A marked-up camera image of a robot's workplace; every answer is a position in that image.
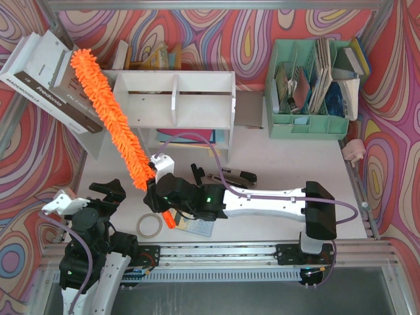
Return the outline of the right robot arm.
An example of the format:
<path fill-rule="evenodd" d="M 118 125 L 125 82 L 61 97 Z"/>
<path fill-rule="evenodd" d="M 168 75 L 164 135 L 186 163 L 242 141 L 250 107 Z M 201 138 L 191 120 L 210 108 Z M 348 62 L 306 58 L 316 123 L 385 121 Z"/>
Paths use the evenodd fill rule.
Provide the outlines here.
<path fill-rule="evenodd" d="M 336 239 L 337 225 L 358 216 L 357 208 L 336 200 L 315 181 L 293 190 L 248 190 L 226 182 L 198 186 L 167 173 L 147 182 L 143 202 L 162 214 L 169 228 L 175 226 L 172 209 L 189 219 L 211 222 L 248 215 L 301 222 L 299 246 L 309 255 L 319 255 L 324 242 Z"/>

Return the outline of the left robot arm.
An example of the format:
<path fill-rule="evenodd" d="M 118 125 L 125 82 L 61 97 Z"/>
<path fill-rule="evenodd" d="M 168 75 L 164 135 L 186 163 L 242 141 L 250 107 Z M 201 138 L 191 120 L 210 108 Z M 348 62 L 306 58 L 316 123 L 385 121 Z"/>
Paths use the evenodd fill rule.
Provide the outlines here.
<path fill-rule="evenodd" d="M 72 224 L 59 265 L 64 314 L 110 314 L 122 276 L 139 252 L 135 235 L 110 232 L 110 217 L 126 198 L 120 181 L 89 188 L 104 197 L 83 199 L 63 190 L 55 201 Z"/>

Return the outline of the orange microfiber duster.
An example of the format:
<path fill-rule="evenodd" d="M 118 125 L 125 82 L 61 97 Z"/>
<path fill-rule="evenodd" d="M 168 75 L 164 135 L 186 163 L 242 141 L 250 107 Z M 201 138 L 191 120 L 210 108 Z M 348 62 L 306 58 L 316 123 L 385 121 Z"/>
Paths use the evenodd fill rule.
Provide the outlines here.
<path fill-rule="evenodd" d="M 137 136 L 131 131 L 128 118 L 117 103 L 106 76 L 96 62 L 96 57 L 89 49 L 78 49 L 73 53 L 70 64 L 85 94 L 109 131 L 134 186 L 145 191 L 147 182 L 155 179 L 154 164 L 142 149 Z"/>

